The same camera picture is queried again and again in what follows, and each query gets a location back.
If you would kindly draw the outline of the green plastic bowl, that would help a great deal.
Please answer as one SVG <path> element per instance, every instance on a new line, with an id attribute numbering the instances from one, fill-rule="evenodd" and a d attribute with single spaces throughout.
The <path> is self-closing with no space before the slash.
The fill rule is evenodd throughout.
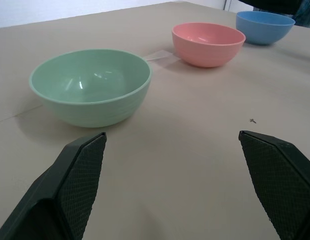
<path id="1" fill-rule="evenodd" d="M 101 128 L 131 117 L 151 83 L 142 57 L 116 49 L 65 53 L 40 64 L 29 87 L 58 119 L 77 127 Z"/>

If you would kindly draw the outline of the pink-red plastic bowl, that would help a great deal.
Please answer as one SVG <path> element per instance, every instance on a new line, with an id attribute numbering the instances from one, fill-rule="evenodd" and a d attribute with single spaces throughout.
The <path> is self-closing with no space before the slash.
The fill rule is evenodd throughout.
<path id="1" fill-rule="evenodd" d="M 201 67 L 220 67 L 240 51 L 246 36 L 239 30 L 208 22 L 181 23 L 172 28 L 175 52 L 186 63 Z"/>

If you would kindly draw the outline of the blue plastic bowl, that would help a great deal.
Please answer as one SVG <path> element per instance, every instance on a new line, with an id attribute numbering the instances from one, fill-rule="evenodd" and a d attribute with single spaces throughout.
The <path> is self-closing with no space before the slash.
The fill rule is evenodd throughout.
<path id="1" fill-rule="evenodd" d="M 236 14 L 236 29 L 245 35 L 245 42 L 253 45 L 272 45 L 284 38 L 295 20 L 276 13 L 240 11 Z"/>

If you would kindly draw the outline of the clear tape strip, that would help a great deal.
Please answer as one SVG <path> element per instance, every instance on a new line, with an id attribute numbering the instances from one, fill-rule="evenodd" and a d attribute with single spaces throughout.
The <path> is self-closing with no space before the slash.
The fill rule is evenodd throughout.
<path id="1" fill-rule="evenodd" d="M 166 50 L 159 50 L 147 56 L 143 59 L 147 61 L 153 69 L 155 68 L 165 68 L 175 62 L 178 62 L 180 58 L 176 56 L 173 52 Z"/>

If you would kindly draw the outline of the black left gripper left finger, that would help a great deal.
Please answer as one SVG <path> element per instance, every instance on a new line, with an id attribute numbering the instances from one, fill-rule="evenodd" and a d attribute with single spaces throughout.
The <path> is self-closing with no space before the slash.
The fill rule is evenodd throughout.
<path id="1" fill-rule="evenodd" d="M 107 135 L 67 144 L 0 228 L 0 240 L 82 240 L 96 199 Z"/>

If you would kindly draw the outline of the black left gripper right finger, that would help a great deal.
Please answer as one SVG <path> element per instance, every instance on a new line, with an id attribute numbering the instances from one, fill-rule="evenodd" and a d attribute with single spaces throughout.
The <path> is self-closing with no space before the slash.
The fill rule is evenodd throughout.
<path id="1" fill-rule="evenodd" d="M 255 193 L 280 240 L 310 240 L 310 161 L 292 143 L 242 130 Z"/>

